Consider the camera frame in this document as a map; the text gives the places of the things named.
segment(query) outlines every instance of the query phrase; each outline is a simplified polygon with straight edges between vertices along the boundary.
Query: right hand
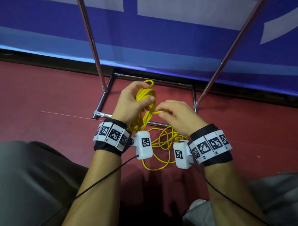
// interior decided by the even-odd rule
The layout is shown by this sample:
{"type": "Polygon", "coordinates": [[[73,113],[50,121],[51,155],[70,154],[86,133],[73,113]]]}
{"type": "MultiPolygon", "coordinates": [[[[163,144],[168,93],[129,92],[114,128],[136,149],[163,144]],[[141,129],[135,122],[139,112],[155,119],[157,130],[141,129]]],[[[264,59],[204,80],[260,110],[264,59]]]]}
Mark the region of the right hand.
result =
{"type": "Polygon", "coordinates": [[[183,101],[166,100],[155,108],[155,111],[163,110],[169,111],[169,113],[161,112],[158,116],[166,120],[174,130],[184,136],[189,137],[193,132],[208,125],[183,101]]]}

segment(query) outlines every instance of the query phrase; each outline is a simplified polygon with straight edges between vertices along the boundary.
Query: red floor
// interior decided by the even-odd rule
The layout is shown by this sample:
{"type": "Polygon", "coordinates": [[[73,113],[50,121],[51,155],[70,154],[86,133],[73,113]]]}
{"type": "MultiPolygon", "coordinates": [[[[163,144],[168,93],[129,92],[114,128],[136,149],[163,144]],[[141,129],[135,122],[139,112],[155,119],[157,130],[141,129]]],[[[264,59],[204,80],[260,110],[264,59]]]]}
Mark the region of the red floor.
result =
{"type": "MultiPolygon", "coordinates": [[[[6,62],[0,62],[0,68],[0,141],[42,141],[89,166],[94,154],[92,138],[100,123],[91,119],[102,94],[99,78],[6,62]]],[[[115,81],[104,112],[113,112],[129,83],[115,81]]],[[[158,103],[173,99],[192,106],[191,91],[158,85],[154,89],[158,103]]],[[[199,115],[224,130],[244,179],[298,171],[298,109],[208,94],[199,115]]],[[[162,122],[156,115],[153,120],[162,122]]],[[[156,154],[167,159],[165,151],[156,150],[156,154]]],[[[131,148],[123,161],[134,155],[131,148]]],[[[146,164],[162,166],[154,158],[146,164]]],[[[133,160],[122,169],[121,199],[128,215],[154,207],[165,216],[178,216],[198,198],[208,199],[207,186],[192,167],[182,170],[171,164],[150,172],[141,161],[133,160]]]]}

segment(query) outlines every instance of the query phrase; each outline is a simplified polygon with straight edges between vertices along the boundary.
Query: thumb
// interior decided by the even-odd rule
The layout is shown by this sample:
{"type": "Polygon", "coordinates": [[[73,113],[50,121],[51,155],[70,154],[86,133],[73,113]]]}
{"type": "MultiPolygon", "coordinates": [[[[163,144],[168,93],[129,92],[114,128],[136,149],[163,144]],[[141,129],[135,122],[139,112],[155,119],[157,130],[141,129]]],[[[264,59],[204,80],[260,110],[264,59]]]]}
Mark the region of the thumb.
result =
{"type": "Polygon", "coordinates": [[[158,116],[159,116],[161,119],[167,121],[170,125],[171,125],[171,124],[174,122],[174,120],[175,120],[175,117],[172,116],[172,115],[170,115],[168,112],[160,112],[160,113],[158,114],[158,116]]]}
{"type": "Polygon", "coordinates": [[[154,101],[155,101],[155,97],[146,97],[145,99],[138,101],[138,105],[140,109],[143,109],[145,107],[148,107],[154,101]]]}

